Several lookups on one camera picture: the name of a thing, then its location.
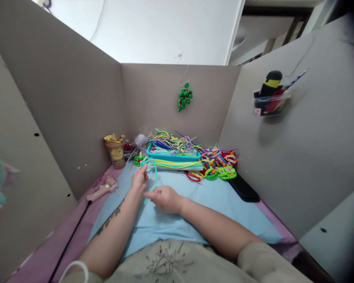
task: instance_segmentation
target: beige water bottle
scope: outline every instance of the beige water bottle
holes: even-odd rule
[[[125,156],[123,154],[123,146],[125,144],[125,136],[121,135],[116,138],[115,134],[108,135],[103,138],[107,147],[114,169],[122,169],[125,167]]]

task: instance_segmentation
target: hanging ornament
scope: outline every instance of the hanging ornament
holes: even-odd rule
[[[181,93],[178,95],[180,97],[178,101],[178,112],[185,109],[186,104],[190,104],[190,99],[193,98],[193,92],[189,90],[189,86],[189,83],[186,83],[185,88],[182,88]]]

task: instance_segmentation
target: blue plastic tray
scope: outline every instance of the blue plastic tray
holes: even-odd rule
[[[161,153],[152,153],[151,152],[152,143],[149,144],[147,148],[148,157],[153,159],[161,159],[173,162],[195,162],[199,161],[201,154],[197,152],[197,157],[185,156],[185,155],[175,155],[175,154],[161,154]]]

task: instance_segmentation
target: blue sheet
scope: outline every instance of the blue sheet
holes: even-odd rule
[[[88,243],[130,189],[131,176],[139,168],[133,164],[133,162],[129,162],[118,177],[119,188],[106,199],[93,225]],[[227,181],[217,179],[196,183],[190,181],[185,174],[168,170],[159,170],[158,178],[159,186],[169,185],[180,195],[232,218],[266,243],[275,244],[282,240],[282,236],[262,212],[253,203],[244,202]],[[153,188],[154,184],[155,173],[149,173],[147,189]],[[179,215],[164,214],[152,202],[148,202],[146,205],[142,204],[123,258],[159,239],[169,238],[208,244],[203,236]]]

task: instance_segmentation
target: left hand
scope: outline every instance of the left hand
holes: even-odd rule
[[[133,175],[131,188],[143,192],[148,183],[147,165],[140,167]]]

